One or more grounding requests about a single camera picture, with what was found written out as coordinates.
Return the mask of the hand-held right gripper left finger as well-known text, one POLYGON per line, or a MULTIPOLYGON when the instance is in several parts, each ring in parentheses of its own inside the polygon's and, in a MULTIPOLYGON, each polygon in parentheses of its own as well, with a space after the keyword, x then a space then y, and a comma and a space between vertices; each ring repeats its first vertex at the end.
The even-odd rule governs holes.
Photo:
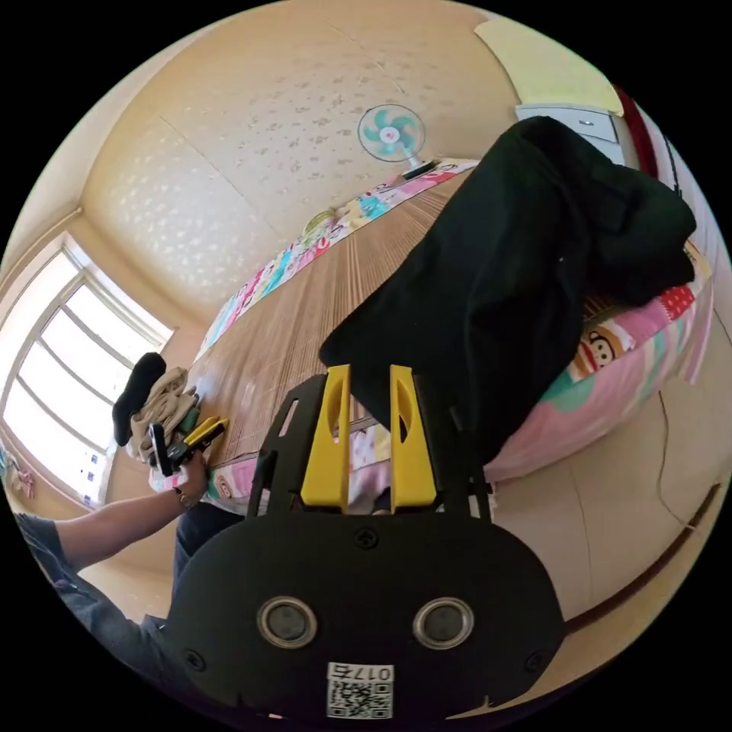
POLYGON ((346 510, 349 491, 348 364, 328 370, 300 497, 309 509, 346 510))

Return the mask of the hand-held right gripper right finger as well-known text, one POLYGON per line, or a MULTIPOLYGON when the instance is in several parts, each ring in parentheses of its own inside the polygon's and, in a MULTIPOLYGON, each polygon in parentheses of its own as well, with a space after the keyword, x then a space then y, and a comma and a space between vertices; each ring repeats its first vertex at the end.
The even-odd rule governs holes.
POLYGON ((390 367, 391 510, 433 505, 437 490, 413 373, 390 367))

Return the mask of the person's left hand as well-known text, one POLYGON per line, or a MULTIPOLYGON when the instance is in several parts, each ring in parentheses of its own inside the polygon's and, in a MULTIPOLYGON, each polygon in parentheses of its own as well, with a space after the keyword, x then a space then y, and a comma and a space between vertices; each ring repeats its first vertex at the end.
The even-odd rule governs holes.
POLYGON ((184 510, 192 509, 205 495, 208 487, 207 461, 203 452, 194 451, 181 468, 182 478, 175 488, 184 510))

